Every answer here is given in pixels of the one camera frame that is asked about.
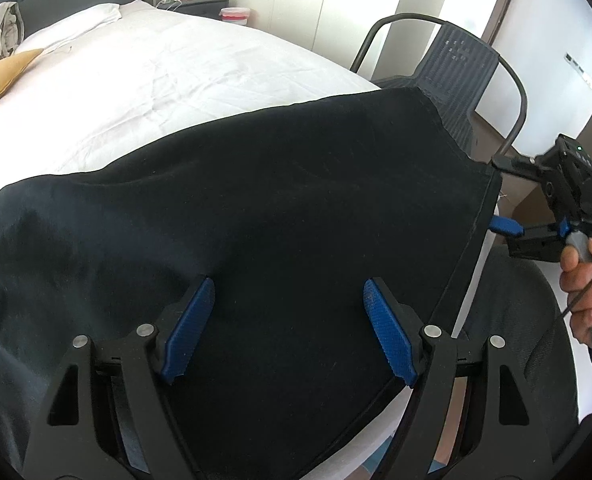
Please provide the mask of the person right hand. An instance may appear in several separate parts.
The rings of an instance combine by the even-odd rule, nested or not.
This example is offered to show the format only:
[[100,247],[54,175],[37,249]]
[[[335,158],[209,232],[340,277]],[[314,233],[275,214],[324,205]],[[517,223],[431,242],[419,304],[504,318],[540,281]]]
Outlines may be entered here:
[[[592,237],[588,240],[592,254]],[[568,295],[570,330],[580,344],[592,348],[592,262],[581,262],[576,248],[567,245],[560,256],[559,285]]]

